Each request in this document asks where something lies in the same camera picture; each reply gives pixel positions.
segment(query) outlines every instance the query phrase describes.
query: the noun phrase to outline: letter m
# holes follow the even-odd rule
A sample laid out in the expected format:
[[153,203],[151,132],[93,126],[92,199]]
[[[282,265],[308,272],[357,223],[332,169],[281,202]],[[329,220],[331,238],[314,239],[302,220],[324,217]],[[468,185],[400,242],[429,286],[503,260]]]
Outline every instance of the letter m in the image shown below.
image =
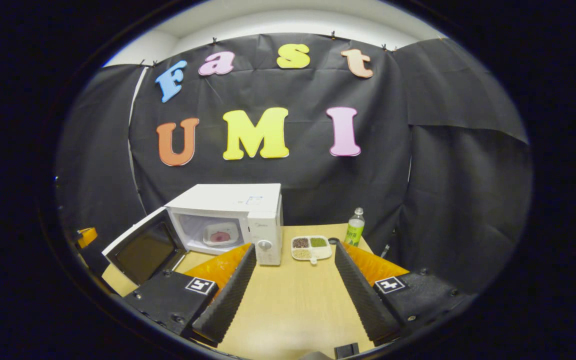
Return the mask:
[[223,158],[239,160],[244,157],[240,141],[249,157],[254,158],[261,141],[263,148],[259,155],[263,158],[285,158],[288,148],[284,143],[284,119],[288,110],[283,107],[270,107],[263,112],[256,126],[252,124],[243,110],[229,111],[223,114],[228,123],[228,144]]

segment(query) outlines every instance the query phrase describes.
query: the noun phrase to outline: green bottle label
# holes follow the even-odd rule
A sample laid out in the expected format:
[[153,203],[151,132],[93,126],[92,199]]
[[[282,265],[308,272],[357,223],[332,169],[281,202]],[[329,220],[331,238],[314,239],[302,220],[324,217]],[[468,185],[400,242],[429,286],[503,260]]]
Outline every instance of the green bottle label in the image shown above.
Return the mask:
[[348,224],[348,230],[345,232],[345,243],[348,243],[352,246],[359,246],[359,240],[362,238],[362,231],[364,231],[364,227],[354,227]]

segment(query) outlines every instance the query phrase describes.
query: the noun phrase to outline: plastic bottle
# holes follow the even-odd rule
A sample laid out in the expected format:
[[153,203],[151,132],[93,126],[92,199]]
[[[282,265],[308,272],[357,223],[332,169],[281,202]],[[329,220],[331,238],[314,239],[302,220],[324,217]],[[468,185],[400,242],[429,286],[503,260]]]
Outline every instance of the plastic bottle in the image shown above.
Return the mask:
[[352,246],[359,246],[359,240],[362,238],[362,232],[364,231],[364,225],[366,221],[364,219],[364,209],[357,207],[354,210],[354,215],[348,220],[348,230],[345,232],[345,243]]

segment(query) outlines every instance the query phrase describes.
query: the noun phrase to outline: foam letter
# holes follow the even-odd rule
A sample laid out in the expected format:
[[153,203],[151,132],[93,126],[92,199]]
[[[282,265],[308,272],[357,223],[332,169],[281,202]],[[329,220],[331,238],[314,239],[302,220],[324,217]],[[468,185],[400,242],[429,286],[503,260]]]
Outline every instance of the foam letter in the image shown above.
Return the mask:
[[350,50],[342,51],[341,55],[347,57],[348,68],[354,75],[357,75],[360,78],[370,78],[373,76],[373,71],[364,67],[364,62],[370,62],[370,57],[368,55],[363,55],[361,50],[351,48]]
[[277,65],[282,69],[306,68],[311,63],[311,57],[306,55],[309,51],[302,43],[287,43],[278,50]]
[[230,51],[217,52],[206,57],[206,63],[199,68],[199,75],[224,75],[233,71],[235,54]]
[[334,145],[330,148],[333,157],[356,157],[362,152],[355,143],[353,117],[357,110],[352,107],[330,107],[326,114],[332,118]]
[[167,69],[162,75],[155,80],[161,87],[163,96],[161,102],[165,103],[181,90],[181,85],[178,84],[184,79],[184,73],[181,69],[186,67],[186,61],[181,60],[174,64],[171,68]]
[[228,144],[223,158],[239,160],[244,157],[240,149],[240,140],[249,157],[254,158],[261,141],[263,148],[259,152],[262,158],[285,158],[289,151],[284,144],[284,119],[288,110],[283,107],[270,107],[261,115],[256,126],[252,124],[243,110],[229,111],[223,114],[228,123]]
[[162,123],[157,126],[159,137],[159,158],[170,167],[178,167],[187,164],[195,155],[195,126],[199,124],[199,119],[190,117],[181,121],[183,128],[183,151],[174,153],[172,150],[172,131],[176,125],[174,122]]

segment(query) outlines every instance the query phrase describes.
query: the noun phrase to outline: white wall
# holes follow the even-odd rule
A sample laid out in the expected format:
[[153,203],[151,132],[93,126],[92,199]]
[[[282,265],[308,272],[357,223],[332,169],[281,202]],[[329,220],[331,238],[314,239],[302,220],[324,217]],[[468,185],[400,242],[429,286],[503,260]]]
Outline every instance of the white wall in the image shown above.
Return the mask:
[[164,21],[105,66],[151,65],[217,41],[256,34],[307,33],[353,39],[389,50],[444,37],[427,23],[378,0],[210,0]]

